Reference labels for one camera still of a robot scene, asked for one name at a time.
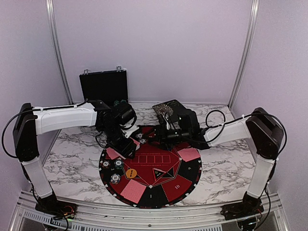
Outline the red cards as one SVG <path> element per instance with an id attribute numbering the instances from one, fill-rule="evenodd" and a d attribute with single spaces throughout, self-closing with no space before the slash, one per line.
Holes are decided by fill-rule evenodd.
<path id="1" fill-rule="evenodd" d="M 180 158 L 185 162 L 189 162 L 200 157 L 198 150 L 195 148 L 181 149 L 178 151 L 178 154 Z"/>
<path id="2" fill-rule="evenodd" d="M 114 149 L 112 149 L 110 147 L 106 149 L 106 152 L 107 152 L 108 156 L 110 157 L 110 159 L 112 159 L 112 160 L 119 157 L 119 154 Z"/>
<path id="3" fill-rule="evenodd" d="M 121 192 L 125 199 L 138 203 L 147 187 L 135 180 L 130 180 Z"/>

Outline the red playing card deck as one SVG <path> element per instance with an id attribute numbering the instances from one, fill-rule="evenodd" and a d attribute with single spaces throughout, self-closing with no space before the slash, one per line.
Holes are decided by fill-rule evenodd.
<path id="1" fill-rule="evenodd" d="M 134 142 L 134 144 L 136 144 L 136 150 L 138 150 L 140 148 L 140 142 L 138 142 L 137 140 L 131 138 Z"/>

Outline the green 50 chips seat three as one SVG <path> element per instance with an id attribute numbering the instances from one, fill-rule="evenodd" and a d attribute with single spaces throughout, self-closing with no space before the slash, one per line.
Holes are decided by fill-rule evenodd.
<path id="1" fill-rule="evenodd" d="M 115 169 L 122 169 L 124 166 L 124 162 L 120 159 L 114 162 Z"/>

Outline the orange big blind button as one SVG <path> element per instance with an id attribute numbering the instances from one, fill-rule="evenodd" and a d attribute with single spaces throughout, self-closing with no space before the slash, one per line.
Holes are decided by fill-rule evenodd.
<path id="1" fill-rule="evenodd" d="M 130 168 L 130 169 L 128 169 L 128 170 L 126 171 L 126 177 L 127 177 L 128 179 L 133 179 L 133 178 L 135 178 L 136 176 L 137 176 L 137 171 L 136 171 L 135 169 Z"/>

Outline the grey 10 chips seat two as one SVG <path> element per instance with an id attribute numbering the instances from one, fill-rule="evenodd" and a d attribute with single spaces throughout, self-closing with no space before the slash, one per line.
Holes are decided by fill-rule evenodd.
<path id="1" fill-rule="evenodd" d="M 111 177 L 110 177 L 110 183 L 111 184 L 118 184 L 121 180 L 121 176 L 119 174 L 113 174 Z"/>

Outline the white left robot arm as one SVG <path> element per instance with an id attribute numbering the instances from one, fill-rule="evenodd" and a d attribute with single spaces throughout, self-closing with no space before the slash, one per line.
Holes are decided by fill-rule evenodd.
<path id="1" fill-rule="evenodd" d="M 57 214 L 61 204 L 47 180 L 39 159 L 37 136 L 55 130 L 74 127 L 95 127 L 106 135 L 107 146 L 123 158 L 134 158 L 137 145 L 130 138 L 137 130 L 137 115 L 126 101 L 109 107 L 101 100 L 85 100 L 79 104 L 33 107 L 22 105 L 18 114 L 9 122 L 16 121 L 13 128 L 15 154 L 4 152 L 18 159 L 27 179 L 38 195 L 38 203 L 50 214 Z"/>

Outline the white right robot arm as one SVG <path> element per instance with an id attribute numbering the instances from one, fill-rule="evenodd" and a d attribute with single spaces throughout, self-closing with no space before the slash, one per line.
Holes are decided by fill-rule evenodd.
<path id="1" fill-rule="evenodd" d="M 257 153 L 256 166 L 238 211 L 248 216 L 257 208 L 287 143 L 286 129 L 276 116 L 258 107 L 248 115 L 206 128 L 200 127 L 196 113 L 190 109 L 178 115 L 179 128 L 162 115 L 158 118 L 160 124 L 154 130 L 153 140 L 166 147 L 187 142 L 193 148 L 207 150 L 223 143 L 251 139 Z"/>

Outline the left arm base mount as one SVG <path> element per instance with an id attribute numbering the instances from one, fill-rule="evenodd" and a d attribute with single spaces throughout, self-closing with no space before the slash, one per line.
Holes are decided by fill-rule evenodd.
<path id="1" fill-rule="evenodd" d="M 56 218 L 74 218 L 77 211 L 77 205 L 74 203 L 59 201 L 55 206 L 46 207 L 37 203 L 35 209 L 39 212 L 56 216 Z"/>

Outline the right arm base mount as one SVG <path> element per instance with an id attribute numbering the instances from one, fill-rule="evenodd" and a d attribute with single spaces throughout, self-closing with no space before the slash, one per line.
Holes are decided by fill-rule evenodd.
<path id="1" fill-rule="evenodd" d="M 224 216 L 225 220 L 232 220 L 237 218 L 244 218 L 255 214 L 264 212 L 263 205 L 251 207 L 243 202 L 223 205 L 220 214 Z"/>

